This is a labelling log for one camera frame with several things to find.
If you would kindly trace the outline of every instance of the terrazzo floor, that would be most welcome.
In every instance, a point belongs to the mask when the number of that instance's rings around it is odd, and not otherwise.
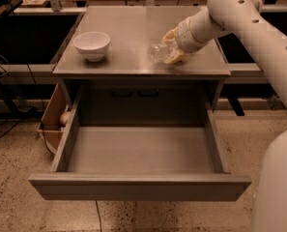
[[[237,202],[99,201],[102,231],[248,232],[261,158],[287,130],[286,110],[217,110],[216,123],[233,174],[252,185]],[[0,139],[0,231],[100,231],[95,201],[45,201],[28,183],[50,170],[53,156],[37,134],[37,120],[24,120]],[[0,125],[0,133],[14,121]]]

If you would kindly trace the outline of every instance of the ceramic bowl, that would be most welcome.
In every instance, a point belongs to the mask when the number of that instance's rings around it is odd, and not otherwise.
[[[77,36],[73,44],[83,58],[97,62],[105,56],[110,41],[110,37],[103,32],[88,32]]]

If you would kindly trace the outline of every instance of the open drawer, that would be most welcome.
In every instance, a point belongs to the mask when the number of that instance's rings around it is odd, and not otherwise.
[[[32,174],[44,199],[235,201],[205,85],[84,82],[52,171]]]

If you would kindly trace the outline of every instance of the drawer bottom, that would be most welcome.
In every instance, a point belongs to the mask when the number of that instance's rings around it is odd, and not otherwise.
[[[215,173],[204,128],[80,127],[68,172]]]

